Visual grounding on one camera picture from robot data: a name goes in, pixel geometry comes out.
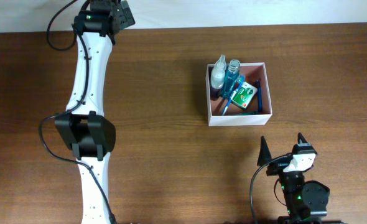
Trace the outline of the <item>green white soap bar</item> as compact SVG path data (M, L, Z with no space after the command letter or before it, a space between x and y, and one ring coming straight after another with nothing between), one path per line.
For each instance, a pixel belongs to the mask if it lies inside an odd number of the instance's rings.
M241 87L237 89L231 102L235 106L241 108L242 110L245 110L249 106L251 100L257 92L258 89L255 86L252 86L247 82L243 82Z

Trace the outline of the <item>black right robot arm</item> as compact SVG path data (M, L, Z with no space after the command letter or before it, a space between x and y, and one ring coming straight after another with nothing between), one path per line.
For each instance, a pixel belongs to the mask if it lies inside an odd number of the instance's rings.
M315 180L305 181L304 177L317 155L311 143L299 133L292 151L273 159L265 137L261 137L257 166L266 167L266 175L279 177L288 213L278 217L278 223L321 223L327 215L330 189Z

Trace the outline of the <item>blue mouthwash bottle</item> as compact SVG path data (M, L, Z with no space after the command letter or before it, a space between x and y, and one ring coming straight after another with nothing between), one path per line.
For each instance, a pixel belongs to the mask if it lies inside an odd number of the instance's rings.
M221 96L224 99L228 99L233 91L233 87L239 77L240 61L233 59L230 61L226 74L223 89L221 90Z

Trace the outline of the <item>blue white toothbrush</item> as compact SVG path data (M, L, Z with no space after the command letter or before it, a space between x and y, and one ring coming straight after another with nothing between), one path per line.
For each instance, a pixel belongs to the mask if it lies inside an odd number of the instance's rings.
M244 81L245 81L245 76L244 75L239 75L239 77L236 81L238 83L238 86L235 90L233 90L232 94L230 95L230 98L229 98L227 104L225 105L225 107L223 109L223 112L221 114L222 116L224 116L225 113L227 112L229 105L231 104L231 102L232 102L233 98L235 97L235 95L237 94L237 92L239 92L239 89L242 87Z

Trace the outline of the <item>green red toothpaste tube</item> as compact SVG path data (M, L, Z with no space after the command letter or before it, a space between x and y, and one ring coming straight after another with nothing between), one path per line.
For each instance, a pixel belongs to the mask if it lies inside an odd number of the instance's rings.
M252 115L258 115L258 114L259 114L258 111L252 111L252 112L234 114L233 116L252 116Z

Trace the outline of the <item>blue disposable razor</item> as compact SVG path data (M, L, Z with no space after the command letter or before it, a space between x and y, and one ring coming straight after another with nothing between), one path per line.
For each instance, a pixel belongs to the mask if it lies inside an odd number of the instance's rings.
M258 97L258 113L262 112L262 89L261 89L261 80L257 79L256 82L256 87L257 87L257 97Z

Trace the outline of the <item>clear bottle purple liquid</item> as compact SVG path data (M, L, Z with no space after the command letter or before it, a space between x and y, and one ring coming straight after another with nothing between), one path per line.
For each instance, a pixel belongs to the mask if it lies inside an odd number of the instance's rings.
M221 55L210 75L210 98L217 100L219 98L219 92L223 88L225 83L225 70L226 70L226 55Z

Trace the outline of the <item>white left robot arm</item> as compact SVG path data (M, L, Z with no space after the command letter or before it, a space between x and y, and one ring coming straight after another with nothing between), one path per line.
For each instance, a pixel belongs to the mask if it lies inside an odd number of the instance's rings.
M135 24L127 1L85 1L72 24L78 49L72 94L63 113L52 116L69 162L80 171L82 223L116 223L109 204L108 163L116 128L105 118L106 67L116 34Z

